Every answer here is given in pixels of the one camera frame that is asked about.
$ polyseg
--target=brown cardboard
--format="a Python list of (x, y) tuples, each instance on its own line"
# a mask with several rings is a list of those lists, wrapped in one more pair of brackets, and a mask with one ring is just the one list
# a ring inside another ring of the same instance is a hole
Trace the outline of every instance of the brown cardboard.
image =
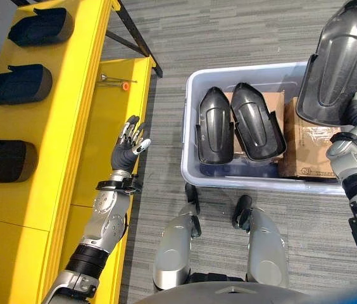
[[(229, 102), (231, 102), (233, 93), (226, 92), (224, 94), (228, 98)], [(262, 95), (265, 98), (268, 111), (270, 113), (272, 111), (275, 111), (275, 117), (277, 118), (277, 122), (279, 123), (281, 132), (283, 132), (283, 130), (284, 130), (284, 91), (262, 93)], [(234, 154), (246, 157), (246, 153), (243, 151), (236, 136), (234, 139)], [(276, 161), (276, 160), (281, 159), (282, 157), (283, 157), (283, 155), (278, 155), (273, 160)]]
[(326, 157), (329, 139), (340, 128), (320, 127), (300, 119), (295, 111), (297, 97), (285, 106), (284, 137), (287, 151), (279, 161), (281, 177), (335, 178)]

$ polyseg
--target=gray carpet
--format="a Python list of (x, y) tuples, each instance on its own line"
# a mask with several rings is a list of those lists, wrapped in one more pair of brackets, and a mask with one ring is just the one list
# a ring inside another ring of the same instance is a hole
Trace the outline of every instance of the gray carpet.
[[(153, 78), (149, 93), (146, 119), (153, 143), (140, 162), (144, 189), (134, 200), (120, 303), (153, 293), (153, 259), (161, 232), (185, 204), (180, 137), (188, 76), (204, 68), (307, 60), (323, 25), (343, 2), (124, 1), (164, 77)], [(115, 13), (109, 29), (129, 37)], [(106, 39), (103, 59), (131, 56), (138, 55)], [(357, 249), (343, 196), (199, 188), (203, 235), (192, 243), (192, 270), (245, 276), (248, 237), (230, 224), (236, 201), (245, 193), (284, 237), (292, 289), (316, 293), (357, 285)]]

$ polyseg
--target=black metal frame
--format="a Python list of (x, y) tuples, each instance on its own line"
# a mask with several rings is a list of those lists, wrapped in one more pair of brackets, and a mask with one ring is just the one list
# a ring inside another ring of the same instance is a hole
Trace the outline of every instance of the black metal frame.
[[(14, 2), (17, 6), (24, 6), (24, 5), (29, 5), (30, 3), (27, 0), (11, 0)], [(156, 63), (156, 66), (154, 67), (154, 71), (156, 72), (157, 76), (162, 78), (163, 77), (163, 70), (159, 66), (159, 63), (156, 61), (156, 58), (153, 56), (151, 50), (147, 46), (145, 40), (143, 39), (141, 33), (139, 32), (138, 28), (136, 27), (134, 21), (130, 17), (128, 11), (125, 9), (124, 5), (122, 4), (121, 0), (118, 0), (120, 3), (121, 9), (117, 11), (116, 13), (120, 17), (122, 23), (124, 26), (127, 28), (129, 33), (131, 34), (132, 38), (134, 38), (136, 45), (129, 42), (128, 40), (110, 32), (109, 30), (106, 31), (105, 35), (120, 44), (123, 44), (124, 46), (127, 46), (130, 49), (133, 49), (135, 52), (138, 52), (139, 54), (142, 54), (145, 57), (151, 56)]]
[(30, 3), (27, 0), (11, 0), (17, 6), (29, 5)]

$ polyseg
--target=plastic storage bin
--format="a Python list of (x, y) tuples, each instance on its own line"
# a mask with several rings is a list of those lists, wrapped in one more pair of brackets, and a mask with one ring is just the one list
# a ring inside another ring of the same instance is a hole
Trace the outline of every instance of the plastic storage bin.
[(181, 173), (183, 178), (201, 187), (267, 189), (305, 193), (344, 194), (337, 182), (307, 182), (280, 179), (277, 166), (269, 161), (247, 161), (234, 158), (224, 165), (205, 165), (199, 161), (196, 139), (199, 104), (210, 87), (232, 92), (239, 82), (247, 82), (261, 92), (285, 91), (285, 102), (298, 96), (306, 62), (274, 65), (214, 68), (194, 72), (187, 80)]

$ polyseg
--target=yellow shelf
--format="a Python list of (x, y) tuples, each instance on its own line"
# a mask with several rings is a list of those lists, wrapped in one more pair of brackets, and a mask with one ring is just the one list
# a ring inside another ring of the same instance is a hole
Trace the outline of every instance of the yellow shelf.
[[(97, 195), (97, 183), (110, 176), (110, 156), (119, 131), (130, 116), (138, 115), (141, 121), (145, 118), (153, 66), (154, 61), (151, 57), (100, 63), (98, 77), (100, 73), (105, 73), (109, 77), (132, 79), (137, 82), (131, 83), (128, 92), (118, 87), (103, 86), (94, 90), (84, 147), (73, 188), (60, 269), (66, 266), (80, 241), (84, 225), (91, 216), (92, 204)], [(124, 236), (108, 258), (93, 303), (118, 303), (126, 242)]]
[(74, 32), (51, 46), (4, 42), (0, 73), (8, 65), (41, 63), (53, 87), (41, 102), (0, 106), (0, 139), (28, 141), (39, 152), (29, 180), (0, 184), (0, 303), (39, 303), (58, 273), (111, 4), (115, 0), (53, 0), (18, 8), (13, 24), (34, 15), (34, 8), (64, 7)]

